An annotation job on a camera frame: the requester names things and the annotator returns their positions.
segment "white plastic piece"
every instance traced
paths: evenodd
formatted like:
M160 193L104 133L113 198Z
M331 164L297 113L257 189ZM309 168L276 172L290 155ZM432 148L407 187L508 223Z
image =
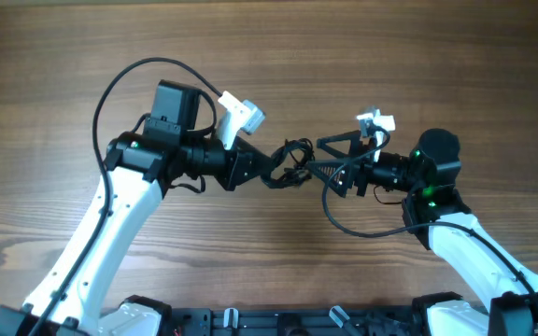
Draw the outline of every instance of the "white plastic piece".
M427 309L431 336L484 336L488 316L477 312L465 301L445 301Z
M142 173L117 167L109 173L109 179L111 195L117 195L111 200L112 214L66 290L66 298L57 304L49 316L49 320L59 324L69 316L74 317L79 321L78 329L89 334L98 332L97 322L103 299L130 243L163 198L159 183L156 180L152 183L143 180ZM33 305L31 314L41 316L50 302L51 293L59 288L74 265L99 220L104 195L101 179L91 206L64 252L24 301Z
M491 238L475 215L456 213L441 216L438 221L459 224L487 239L512 265L523 272L529 284L538 291L538 274L520 264ZM491 299L501 297L507 291L518 295L528 294L510 270L483 243L464 231L453 228L429 227L429 247L447 261L470 286L476 296L489 310Z
M232 149L239 130L253 134L265 120L265 114L252 102L240 102L224 91L218 102L227 110L219 121L218 137L225 149Z
M337 312L337 314L342 316L342 318L344 318L344 321L342 321L342 318L340 318L340 316L338 316L335 312ZM346 314L344 309L342 309L342 307L338 305L333 306L332 309L329 310L329 317L333 322L335 322L335 324L339 328L343 328L344 324L350 319L350 316Z
M98 333L105 336L155 336L161 319L161 314L150 307L124 303L117 311L101 317Z
M230 325L230 313L232 313L232 325ZM223 327L238 329L238 321L240 319L240 313L235 308L228 308L223 312Z
M381 110L378 108L372 109L372 112L361 114L357 116L356 119L364 122L372 121L375 126L380 126L388 132L393 132L396 130L396 121L394 120L393 116L382 116ZM381 144L383 144L384 136L385 134L383 132L375 132L375 141L377 146L381 146ZM375 152L375 162L379 161L379 154L381 154L380 149Z

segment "green led light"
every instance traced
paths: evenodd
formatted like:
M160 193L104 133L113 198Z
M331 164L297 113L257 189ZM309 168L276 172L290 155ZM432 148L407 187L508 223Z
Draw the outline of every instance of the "green led light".
M425 188L423 191L422 191L422 197L431 197L433 195L433 193L435 192L435 190L433 189L433 187L428 187L428 188Z

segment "wood grain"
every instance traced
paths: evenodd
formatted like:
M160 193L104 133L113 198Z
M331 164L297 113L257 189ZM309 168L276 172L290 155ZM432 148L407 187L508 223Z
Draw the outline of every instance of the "wood grain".
M390 151L449 129L462 144L464 201L538 272L538 2L0 8L0 303L19 306L63 250L98 179L98 98L148 56L184 61L262 106L268 118L249 141L267 154L284 138L354 130L367 105L395 116ZM168 65L134 71L104 108L102 147L148 111L161 78L200 85ZM199 115L210 121L206 107ZM321 188L255 180L231 193L214 181L200 196L172 191L106 305L135 293L213 308L409 303L446 290L474 299L413 236L366 241L331 226ZM400 208L371 197L330 203L356 230L403 225Z
M175 3L225 3L247 2L248 0L0 0L0 7L19 6L59 6L59 5L144 5L144 4L175 4Z

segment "wooden table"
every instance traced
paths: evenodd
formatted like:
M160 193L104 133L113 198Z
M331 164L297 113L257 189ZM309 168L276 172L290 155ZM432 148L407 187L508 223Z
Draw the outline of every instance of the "wooden table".
M285 138L355 130L368 105L396 118L388 151L449 129L461 140L464 201L538 272L538 2L0 8L0 303L20 306L63 250L99 178L92 112L111 78L148 56L184 61L261 106L267 120L247 140L267 154ZM101 147L149 111L162 78L201 85L171 65L134 71L103 110ZM208 115L203 106L200 125ZM474 300L414 236L367 241L334 228L317 179L208 185L168 193L107 306L132 294L211 308L407 304L448 290ZM398 206L372 196L330 195L330 205L355 230L403 225Z

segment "wire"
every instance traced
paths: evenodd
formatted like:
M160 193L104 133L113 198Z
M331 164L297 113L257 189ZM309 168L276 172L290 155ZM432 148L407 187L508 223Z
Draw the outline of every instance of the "wire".
M189 185L188 183L180 183L180 184L177 184L177 185L169 185L167 186L169 189L175 189L175 188L186 188L194 193L203 193L205 192L206 190L206 182L205 182L205 178L202 176L202 175L199 175L198 176L200 179L201 179L201 188L200 189L197 189L195 186L193 185Z
M209 96L209 94L205 91L201 91L201 95L203 96L203 98L205 98L206 102L211 107L211 113L213 114L213 122L211 122L211 126L203 128L202 130L188 131L188 134L190 136L203 137L215 133L215 125L217 124L217 110L215 109L215 104L213 103L213 99L211 99L211 96Z
M473 229L468 229L466 227L463 227L461 225L458 225L458 224L453 224L453 223L447 223L447 222L433 222L433 223L425 223L425 224L417 224L417 225L413 225L413 226L410 226L410 227L403 227L403 228L398 228L398 229L394 229L394 230L389 230L389 231L382 231L382 232L374 232L374 233L365 233L365 232L358 232L358 231L353 231L353 230L350 230L346 227L344 227L343 225L341 225L340 223L337 222L337 220L335 220L335 218L333 218L331 212L329 211L329 206L327 205L327 191L329 190L329 185L330 183L332 183L332 180L339 174L339 172L342 171L342 169L344 169L346 166L352 164L352 163L355 163L356 161L361 161L363 159L366 159L368 158L370 155L372 155L373 153L375 153L376 151L378 151L379 149L383 149L388 143L389 143L389 140L391 138L391 135L389 134L388 131L384 130L383 128L381 127L377 127L376 128L377 131L380 131L382 133L384 133L386 135L386 139L383 141L383 144L381 144L380 146L378 147L375 147L371 150L369 150L368 152L360 155L359 157L356 157L354 159L349 159L349 160L346 160L344 161L344 163L338 167L333 173L332 175L329 177L329 179L327 180L327 182L325 183L325 186L323 187L323 192L322 192L322 195L321 195L321 201L323 203L323 211L325 212L325 216L332 222L332 224L339 230L347 233L347 234L350 234L350 235L353 235L355 237L360 237L360 238L381 238L381 237L387 237L387 236L391 236L393 234L397 234L397 233L401 233L401 232L406 232L406 231L413 231L413 230L418 230L418 229L422 229L422 228L429 228L431 226L441 226L441 227L448 227L448 228L453 228L453 229L456 229L456 230L460 230L460 231L464 231L468 234L470 234L471 236L473 236L476 240L478 240L479 242L481 242L484 246L486 246L491 252L493 252L493 254L500 259L500 261L508 268L508 270L510 270L510 272L514 275L514 277L516 278L517 281L519 281L522 286L524 286L524 288L527 289L527 291L529 292L529 296L531 297L531 300L532 302L534 303L534 306L535 308L537 309L538 311L538 297L534 291L534 289L532 288L531 284L529 284L529 282L527 281L526 277L524 276L524 273L517 270L516 267L514 267L514 265L510 262L510 260L508 260L503 254L502 252L500 252L492 243L490 243L487 239L483 238L482 236L480 236L479 234L477 234ZM418 189L420 189L421 187L424 187L424 183L417 183L415 186L413 186L413 188L411 188L409 191L408 191L408 197L412 196Z
M103 103L107 99L107 96L111 93L111 90L113 89L113 87L115 87L115 85L118 83L118 81L120 81L120 79L122 77L124 77L127 73L129 73L131 70L133 70L134 68L136 68L139 65L146 64L146 63L154 63L154 62L171 63L171 64L175 64L175 65L178 65L178 66L182 67L186 71L193 74L195 77L199 78L215 94L217 94L218 96L221 96L221 92L219 90L217 90L217 88L215 88L213 85L211 85L211 83L209 83L203 76L201 76L194 69L187 66L185 63L182 63L182 62L177 61L177 60L164 58L164 57L151 57L151 58L143 59L143 60L137 61L135 63L132 63L132 64L128 65L128 67L123 69L119 74L117 74L115 76L115 78L113 78L111 83L109 83L109 85L107 86L107 88L103 92L103 95L101 96L101 99L99 100L99 104L95 108L94 114L92 116L92 149L94 150L94 157L96 158L97 165L99 167L99 172L101 173L101 178L103 179L103 187L104 187L104 191L105 191L105 199L104 199L104 202L103 202L103 207L101 209L101 216L99 217L99 220L97 221L97 224L95 225L94 230L92 231L91 237L89 238L89 240L84 245L84 248L82 249L82 251L78 255L78 257L76 259L76 262L74 263L74 265L72 265L72 268L70 269L67 276L64 278L64 280L60 284L59 288L51 295L50 303L47 305L47 307L43 311L43 314L41 314L41 316L37 319L35 325L33 326L30 333L28 334L29 336L36 336L37 335L39 329L47 321L47 318L49 317L49 315L51 314L51 312L53 311L53 309L55 308L57 303L62 298L63 294L67 290L67 287L70 285L70 282L72 281L72 279L76 275L76 272L78 271L78 269L82 265L82 262L84 261L86 256L91 251L91 248L94 245L94 242L98 238L99 233L101 232L101 229L103 228L103 226L105 224L107 214L109 213L109 209L111 208L111 197L110 197L111 196L111 185L109 183L109 175L107 174L106 167L105 167L105 164L103 162L103 158L101 156L101 151L99 150L99 139L98 139L98 136L97 136L97 128L98 128L98 124L99 124L99 114L101 114L101 109L103 108ZM204 91L202 91L202 94L203 94L203 97L205 97L205 99L207 100L208 94L206 94L206 92L204 92ZM215 107L213 106L212 100L210 99L210 97L208 97L207 101L211 102L211 108L212 108L212 110L214 112L213 113L213 127L214 127L215 126L215 121L217 119L216 114L215 114Z
M384 204L384 205L400 205L402 204L402 201L398 201L398 202L381 202L381 200L379 200L379 197L377 197L377 188L379 188L380 186L375 186L373 188L373 194L375 195L375 199L381 203L381 204Z
M293 152L300 150L303 156L300 160L294 157ZM262 183L270 189L284 189L287 187L300 187L305 181L309 180L312 175L306 168L306 164L315 160L313 142L307 138L288 141L286 139L284 146L278 148L272 155L273 172L288 157L288 154L294 159L294 168L285 168L284 174L279 178L272 178L271 173L261 175Z
M138 121L136 122L136 125L133 127L132 130L130 130L130 133L136 133L138 129L140 128L140 125L142 125L142 122L145 121L146 118L150 117L150 113L145 113L144 115L140 116L138 118Z

